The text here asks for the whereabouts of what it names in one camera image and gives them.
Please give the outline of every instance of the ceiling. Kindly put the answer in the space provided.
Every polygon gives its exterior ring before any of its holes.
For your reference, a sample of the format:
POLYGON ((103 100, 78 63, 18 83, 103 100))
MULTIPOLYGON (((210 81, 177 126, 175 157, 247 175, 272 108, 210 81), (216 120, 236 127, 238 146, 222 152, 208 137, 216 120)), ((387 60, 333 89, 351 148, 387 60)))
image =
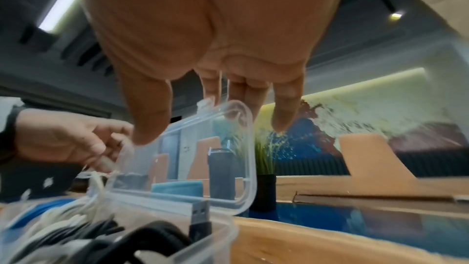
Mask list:
MULTIPOLYGON (((81 9, 77 10, 69 25, 58 36, 52 36, 37 29, 38 21, 44 17, 53 1, 0 0, 2 44, 21 48, 18 53, 30 55, 29 64, 35 64, 35 61, 41 60, 42 64, 38 62, 38 65, 54 65, 55 72, 65 71, 65 69, 71 71, 73 68, 77 79, 81 77, 78 75, 80 72, 83 73, 83 78, 88 84, 95 82, 103 88, 109 87, 112 92, 117 92, 117 88, 112 87, 116 85, 113 67, 101 51, 81 9)), ((342 0, 326 35, 314 49, 308 67, 319 67, 351 52, 385 46, 399 39, 408 39, 438 26, 440 26, 438 18, 417 4, 416 0, 342 0), (387 17, 392 9, 405 11, 404 17, 398 22, 390 23, 387 17)), ((40 71, 36 73, 36 77, 41 75, 40 71)), ((223 86, 223 91, 226 92, 226 82, 223 82, 223 86)), ((173 90, 173 108, 194 105, 202 97, 201 85, 193 72, 174 82, 173 90)), ((94 96, 98 98, 98 101, 106 102, 109 94, 103 92, 102 98, 92 94, 87 96, 94 96)), ((124 107, 120 97, 108 103, 124 107)))

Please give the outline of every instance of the fluorescent light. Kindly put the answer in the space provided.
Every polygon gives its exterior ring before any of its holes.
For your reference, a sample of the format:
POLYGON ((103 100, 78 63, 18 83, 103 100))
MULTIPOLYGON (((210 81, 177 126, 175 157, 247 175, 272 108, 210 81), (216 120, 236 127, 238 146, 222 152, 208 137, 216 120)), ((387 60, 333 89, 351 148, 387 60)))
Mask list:
POLYGON ((389 19, 390 19, 391 21, 397 21, 397 20, 399 20, 403 15, 404 15, 403 12, 395 12, 395 13, 389 15, 389 19))
POLYGON ((57 0, 39 25, 39 29, 51 33, 75 0, 57 0))

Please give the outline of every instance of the blue cable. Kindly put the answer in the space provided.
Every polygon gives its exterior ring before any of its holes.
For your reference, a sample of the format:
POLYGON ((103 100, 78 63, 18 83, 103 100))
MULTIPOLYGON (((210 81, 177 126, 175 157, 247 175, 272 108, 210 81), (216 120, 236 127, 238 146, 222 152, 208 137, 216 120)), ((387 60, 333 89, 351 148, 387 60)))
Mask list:
POLYGON ((26 225, 28 225, 29 222, 39 217, 40 215, 45 213, 47 210, 51 208, 55 208, 55 207, 60 207, 62 205, 66 205, 73 201, 75 201, 75 198, 63 198, 63 199, 58 199, 58 200, 54 200, 51 202, 38 204, 34 206, 33 208, 31 208, 30 210, 23 213, 23 215, 15 219, 14 222, 10 222, 6 229, 13 230, 13 229, 23 228, 26 225))

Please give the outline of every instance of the fingernail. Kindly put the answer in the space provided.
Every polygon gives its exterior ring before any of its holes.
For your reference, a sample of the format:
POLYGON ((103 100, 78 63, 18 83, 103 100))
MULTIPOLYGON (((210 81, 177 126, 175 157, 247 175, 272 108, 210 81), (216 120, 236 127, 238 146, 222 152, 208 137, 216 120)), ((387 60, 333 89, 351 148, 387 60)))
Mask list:
POLYGON ((106 145, 104 143, 97 143, 92 145, 90 151, 95 155, 101 155, 106 150, 106 145))

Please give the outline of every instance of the usb connector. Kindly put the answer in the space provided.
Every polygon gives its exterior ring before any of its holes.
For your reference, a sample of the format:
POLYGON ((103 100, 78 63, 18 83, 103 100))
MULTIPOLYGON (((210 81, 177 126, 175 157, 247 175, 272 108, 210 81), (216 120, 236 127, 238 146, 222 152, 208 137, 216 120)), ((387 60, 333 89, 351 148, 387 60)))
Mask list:
POLYGON ((212 234, 212 222, 210 222, 209 202, 202 201, 192 204, 191 225, 189 238, 197 242, 212 234))

